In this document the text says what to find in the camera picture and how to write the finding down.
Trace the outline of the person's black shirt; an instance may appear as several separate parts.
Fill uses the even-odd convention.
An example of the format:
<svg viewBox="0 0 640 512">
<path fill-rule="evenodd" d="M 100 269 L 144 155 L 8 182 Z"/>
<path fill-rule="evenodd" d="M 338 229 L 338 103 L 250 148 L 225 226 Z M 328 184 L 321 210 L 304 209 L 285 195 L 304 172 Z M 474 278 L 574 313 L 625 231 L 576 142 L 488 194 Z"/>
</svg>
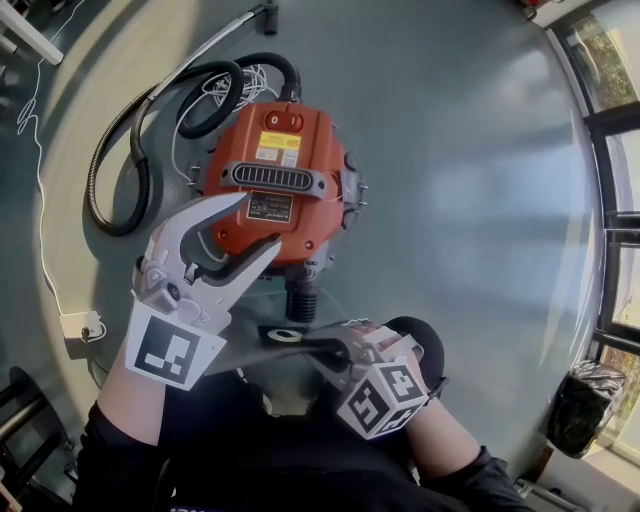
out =
<svg viewBox="0 0 640 512">
<path fill-rule="evenodd" d="M 421 478 L 405 428 L 368 442 L 326 407 L 273 417 L 237 374 L 214 375 L 188 392 L 166 387 L 157 446 L 124 434 L 96 401 L 81 439 L 72 509 L 531 512 L 501 462 L 480 447 L 466 468 Z"/>
</svg>

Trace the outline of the person's right hand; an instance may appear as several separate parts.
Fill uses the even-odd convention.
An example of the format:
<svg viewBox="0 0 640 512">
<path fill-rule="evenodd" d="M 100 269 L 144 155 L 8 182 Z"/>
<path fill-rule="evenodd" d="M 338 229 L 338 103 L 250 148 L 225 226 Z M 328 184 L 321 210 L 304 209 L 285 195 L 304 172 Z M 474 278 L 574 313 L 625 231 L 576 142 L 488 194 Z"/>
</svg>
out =
<svg viewBox="0 0 640 512">
<path fill-rule="evenodd" d="M 374 346 L 379 351 L 385 351 L 397 343 L 402 336 L 385 325 L 364 323 L 354 328 L 362 342 Z"/>
</svg>

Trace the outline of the black bin bag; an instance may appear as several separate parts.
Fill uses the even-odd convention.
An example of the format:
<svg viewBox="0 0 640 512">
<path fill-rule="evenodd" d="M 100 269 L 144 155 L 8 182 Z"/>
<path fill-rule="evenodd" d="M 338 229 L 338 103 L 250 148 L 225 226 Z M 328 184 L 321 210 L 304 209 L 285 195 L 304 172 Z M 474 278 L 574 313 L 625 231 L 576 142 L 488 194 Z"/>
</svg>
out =
<svg viewBox="0 0 640 512">
<path fill-rule="evenodd" d="M 568 457 L 584 457 L 617 411 L 626 380 L 622 371 L 595 360 L 572 366 L 555 396 L 548 441 Z"/>
</svg>

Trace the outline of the person's left forearm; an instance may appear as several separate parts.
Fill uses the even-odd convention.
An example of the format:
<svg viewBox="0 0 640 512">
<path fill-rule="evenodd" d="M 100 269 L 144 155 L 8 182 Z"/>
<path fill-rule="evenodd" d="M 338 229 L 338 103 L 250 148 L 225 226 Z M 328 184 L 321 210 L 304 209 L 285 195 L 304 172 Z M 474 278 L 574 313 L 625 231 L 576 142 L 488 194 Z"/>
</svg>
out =
<svg viewBox="0 0 640 512">
<path fill-rule="evenodd" d="M 125 366 L 122 346 L 101 387 L 97 405 L 120 431 L 136 441 L 157 446 L 164 414 L 166 385 Z"/>
</svg>

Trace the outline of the red vacuum cleaner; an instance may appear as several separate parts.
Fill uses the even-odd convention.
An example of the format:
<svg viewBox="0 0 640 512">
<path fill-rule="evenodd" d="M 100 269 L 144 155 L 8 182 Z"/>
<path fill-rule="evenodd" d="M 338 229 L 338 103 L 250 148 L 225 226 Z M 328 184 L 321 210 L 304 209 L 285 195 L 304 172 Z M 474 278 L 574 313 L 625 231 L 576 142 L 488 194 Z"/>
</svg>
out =
<svg viewBox="0 0 640 512">
<path fill-rule="evenodd" d="M 213 224 L 215 244 L 237 256 L 278 235 L 280 251 L 263 274 L 284 279 L 287 319 L 308 324 L 316 316 L 321 273 L 365 206 L 366 189 L 328 113 L 274 101 L 243 108 L 222 132 L 203 193 L 248 193 L 238 212 Z"/>
</svg>

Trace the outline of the black-framed glass doors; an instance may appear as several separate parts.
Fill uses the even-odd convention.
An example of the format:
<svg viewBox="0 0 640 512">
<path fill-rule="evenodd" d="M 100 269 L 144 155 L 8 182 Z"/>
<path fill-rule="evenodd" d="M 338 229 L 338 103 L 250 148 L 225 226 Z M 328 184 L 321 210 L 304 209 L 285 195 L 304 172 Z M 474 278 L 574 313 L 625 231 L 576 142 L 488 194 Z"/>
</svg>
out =
<svg viewBox="0 0 640 512">
<path fill-rule="evenodd" d="M 595 355 L 630 380 L 594 467 L 636 494 L 640 512 L 640 0 L 553 0 L 543 27 L 574 80 L 602 204 L 604 277 Z"/>
</svg>

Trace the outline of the person's right forearm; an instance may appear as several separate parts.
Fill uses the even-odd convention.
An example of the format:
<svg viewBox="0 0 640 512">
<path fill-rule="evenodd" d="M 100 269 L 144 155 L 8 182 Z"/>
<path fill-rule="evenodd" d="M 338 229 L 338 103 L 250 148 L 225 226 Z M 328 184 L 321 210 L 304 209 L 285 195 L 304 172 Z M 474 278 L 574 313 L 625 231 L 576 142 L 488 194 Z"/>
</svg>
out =
<svg viewBox="0 0 640 512">
<path fill-rule="evenodd" d="M 449 476 L 474 462 L 481 447 L 438 400 L 422 407 L 405 426 L 421 478 Z"/>
</svg>

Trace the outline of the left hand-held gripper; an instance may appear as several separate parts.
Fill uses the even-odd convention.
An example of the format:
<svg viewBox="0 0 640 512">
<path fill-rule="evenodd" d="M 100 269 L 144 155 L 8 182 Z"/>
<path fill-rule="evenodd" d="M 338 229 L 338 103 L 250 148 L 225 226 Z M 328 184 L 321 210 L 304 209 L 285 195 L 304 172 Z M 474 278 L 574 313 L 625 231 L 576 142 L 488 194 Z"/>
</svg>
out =
<svg viewBox="0 0 640 512">
<path fill-rule="evenodd" d="M 204 347 L 219 347 L 231 307 L 279 254 L 279 237 L 263 237 L 212 270 L 182 256 L 183 239 L 237 211 L 246 193 L 202 197 L 185 204 L 152 233 L 134 271 L 125 366 L 181 390 L 204 374 L 192 363 Z"/>
</svg>

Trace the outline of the metal wand with black nozzle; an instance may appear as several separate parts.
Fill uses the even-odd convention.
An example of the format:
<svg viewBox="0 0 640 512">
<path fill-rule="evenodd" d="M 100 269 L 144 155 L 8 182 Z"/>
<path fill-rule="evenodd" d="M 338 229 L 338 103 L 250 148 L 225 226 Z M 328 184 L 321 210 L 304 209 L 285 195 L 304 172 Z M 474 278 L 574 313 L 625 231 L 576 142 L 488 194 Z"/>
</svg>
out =
<svg viewBox="0 0 640 512">
<path fill-rule="evenodd" d="M 278 28 L 278 10 L 277 0 L 267 0 L 266 3 L 258 4 L 239 17 L 234 18 L 194 50 L 172 73 L 159 82 L 155 88 L 146 95 L 146 100 L 154 102 L 169 86 L 174 84 L 195 61 L 226 37 L 239 30 L 250 20 L 263 16 L 264 33 L 268 35 L 276 34 Z"/>
</svg>

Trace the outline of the white power strip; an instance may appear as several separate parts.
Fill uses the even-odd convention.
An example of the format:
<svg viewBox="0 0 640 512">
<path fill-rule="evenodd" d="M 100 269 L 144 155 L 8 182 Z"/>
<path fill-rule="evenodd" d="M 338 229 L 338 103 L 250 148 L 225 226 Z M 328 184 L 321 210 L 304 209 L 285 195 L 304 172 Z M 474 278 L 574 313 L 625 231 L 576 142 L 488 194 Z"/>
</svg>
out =
<svg viewBox="0 0 640 512">
<path fill-rule="evenodd" d="M 97 311 L 62 314 L 60 325 L 66 340 L 92 343 L 103 339 L 108 330 Z"/>
</svg>

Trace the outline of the black round stool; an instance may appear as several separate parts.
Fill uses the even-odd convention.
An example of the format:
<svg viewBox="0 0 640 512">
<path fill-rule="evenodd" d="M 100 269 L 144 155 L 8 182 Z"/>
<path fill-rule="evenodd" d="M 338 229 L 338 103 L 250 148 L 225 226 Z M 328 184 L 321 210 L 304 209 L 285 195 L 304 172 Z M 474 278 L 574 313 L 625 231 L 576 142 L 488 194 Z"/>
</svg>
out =
<svg viewBox="0 0 640 512">
<path fill-rule="evenodd" d="M 20 462 L 11 452 L 12 441 L 36 446 Z M 27 487 L 68 436 L 55 409 L 36 382 L 21 368 L 9 370 L 9 384 L 0 389 L 0 483 L 15 499 Z"/>
</svg>

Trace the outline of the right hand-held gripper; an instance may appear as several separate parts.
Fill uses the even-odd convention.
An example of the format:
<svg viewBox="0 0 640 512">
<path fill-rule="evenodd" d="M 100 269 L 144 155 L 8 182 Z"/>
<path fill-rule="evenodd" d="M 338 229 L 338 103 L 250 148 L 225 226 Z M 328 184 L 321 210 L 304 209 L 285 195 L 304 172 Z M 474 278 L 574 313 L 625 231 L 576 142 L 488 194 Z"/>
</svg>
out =
<svg viewBox="0 0 640 512">
<path fill-rule="evenodd" d="M 337 416 L 367 441 L 399 431 L 429 401 L 413 367 L 423 355 L 422 348 L 411 335 L 401 336 L 393 346 L 379 351 L 356 334 L 355 355 L 336 338 L 302 338 L 310 364 L 342 392 Z"/>
</svg>

